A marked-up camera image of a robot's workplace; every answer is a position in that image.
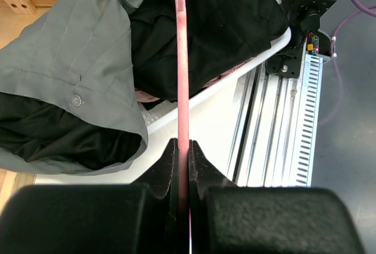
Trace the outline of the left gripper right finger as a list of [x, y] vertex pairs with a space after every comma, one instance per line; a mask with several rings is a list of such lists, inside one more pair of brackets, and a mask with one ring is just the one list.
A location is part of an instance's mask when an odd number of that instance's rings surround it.
[[190, 237], [192, 253], [210, 252], [210, 188], [235, 187], [205, 156], [197, 141], [190, 141], [189, 155]]

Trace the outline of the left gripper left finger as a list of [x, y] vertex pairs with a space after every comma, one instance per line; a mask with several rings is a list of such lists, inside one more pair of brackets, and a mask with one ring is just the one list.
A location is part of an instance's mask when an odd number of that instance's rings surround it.
[[161, 157], [132, 185], [145, 188], [138, 231], [138, 253], [176, 253], [179, 188], [177, 139], [170, 139]]

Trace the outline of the grey pleated skirt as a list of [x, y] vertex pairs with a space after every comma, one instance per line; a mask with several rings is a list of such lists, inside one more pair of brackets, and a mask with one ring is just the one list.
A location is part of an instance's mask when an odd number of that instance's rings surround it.
[[1, 49], [1, 168], [127, 169], [147, 148], [130, 15], [143, 0], [58, 0]]

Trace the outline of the large black skirt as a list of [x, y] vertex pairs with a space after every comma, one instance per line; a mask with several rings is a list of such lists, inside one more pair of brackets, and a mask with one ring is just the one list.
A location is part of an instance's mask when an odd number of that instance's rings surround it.
[[[186, 0], [189, 94], [270, 48], [288, 28], [276, 0]], [[144, 0], [131, 17], [135, 89], [177, 99], [174, 0]]]

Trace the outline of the pink pleated skirt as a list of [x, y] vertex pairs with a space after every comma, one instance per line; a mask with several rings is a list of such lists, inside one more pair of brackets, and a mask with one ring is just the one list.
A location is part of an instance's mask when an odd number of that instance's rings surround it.
[[[232, 74], [233, 72], [238, 70], [241, 66], [243, 66], [249, 60], [251, 60], [251, 58], [244, 61], [243, 63], [236, 65], [236, 66], [232, 67], [231, 69], [221, 73], [219, 76], [212, 78], [202, 87], [202, 89], [206, 89], [206, 88], [212, 86], [213, 84], [215, 84], [216, 82], [220, 81], [221, 79], [225, 78], [226, 76]], [[152, 96], [152, 95], [150, 95], [150, 94], [148, 94], [144, 91], [138, 90], [138, 89], [135, 89], [135, 94], [136, 94], [137, 101], [141, 102], [141, 103], [156, 102], [160, 99], [158, 97]]]

